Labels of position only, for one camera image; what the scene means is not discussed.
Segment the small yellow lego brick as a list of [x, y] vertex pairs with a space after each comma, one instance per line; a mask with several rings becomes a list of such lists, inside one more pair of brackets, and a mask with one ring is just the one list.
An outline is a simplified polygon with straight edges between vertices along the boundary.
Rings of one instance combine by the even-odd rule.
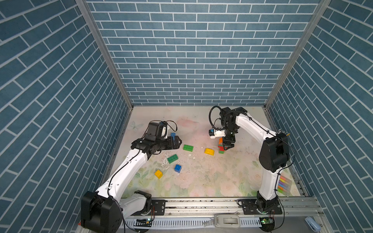
[[157, 171], [154, 173], [154, 175], [155, 175], [158, 179], [160, 179], [160, 178], [163, 176], [163, 173], [162, 173], [160, 170], [157, 170]]

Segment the small blue lego brick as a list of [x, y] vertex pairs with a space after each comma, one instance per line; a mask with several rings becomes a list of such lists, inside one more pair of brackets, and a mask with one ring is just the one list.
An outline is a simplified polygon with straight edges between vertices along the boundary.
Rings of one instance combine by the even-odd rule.
[[181, 165], [175, 165], [175, 167], [174, 167], [174, 170], [175, 170], [175, 172], [177, 172], [177, 173], [180, 173], [180, 172], [181, 172], [181, 169], [182, 169], [182, 166], [181, 166]]

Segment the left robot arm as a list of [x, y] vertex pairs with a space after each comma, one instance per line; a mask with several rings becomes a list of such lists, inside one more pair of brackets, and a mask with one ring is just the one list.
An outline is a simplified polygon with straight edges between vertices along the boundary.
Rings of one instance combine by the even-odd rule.
[[115, 233], [132, 214], [150, 215], [150, 221], [154, 220], [151, 194], [138, 190], [123, 202], [121, 198], [138, 170], [152, 155], [180, 148], [182, 140], [168, 135], [172, 129], [169, 124], [169, 121], [150, 121], [143, 136], [132, 142], [124, 161], [108, 180], [96, 191], [87, 191], [83, 195], [80, 221], [83, 228], [96, 233]]

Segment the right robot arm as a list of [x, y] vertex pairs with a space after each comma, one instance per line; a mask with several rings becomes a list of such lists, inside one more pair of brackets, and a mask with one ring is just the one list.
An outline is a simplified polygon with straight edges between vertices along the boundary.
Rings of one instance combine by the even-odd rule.
[[239, 129], [244, 129], [261, 144], [259, 162], [263, 173], [256, 195], [256, 208], [261, 213], [272, 211], [279, 204], [277, 187], [281, 173], [290, 160], [288, 137], [265, 128], [242, 107], [230, 109], [213, 106], [208, 119], [212, 126], [210, 138], [220, 138], [219, 150], [227, 151], [234, 147]]

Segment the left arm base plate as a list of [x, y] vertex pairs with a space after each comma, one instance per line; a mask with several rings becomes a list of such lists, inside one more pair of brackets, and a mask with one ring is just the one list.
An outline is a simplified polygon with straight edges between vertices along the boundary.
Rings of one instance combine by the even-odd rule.
[[143, 210], [135, 212], [132, 216], [163, 216], [165, 214], [166, 200], [152, 200]]

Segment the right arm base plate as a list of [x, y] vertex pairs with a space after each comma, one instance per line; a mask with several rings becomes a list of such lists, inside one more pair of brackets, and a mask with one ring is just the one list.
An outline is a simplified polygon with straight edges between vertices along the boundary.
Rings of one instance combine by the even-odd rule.
[[279, 200], [275, 200], [269, 206], [257, 204], [257, 199], [238, 199], [237, 205], [242, 208], [245, 215], [281, 215], [283, 209]]

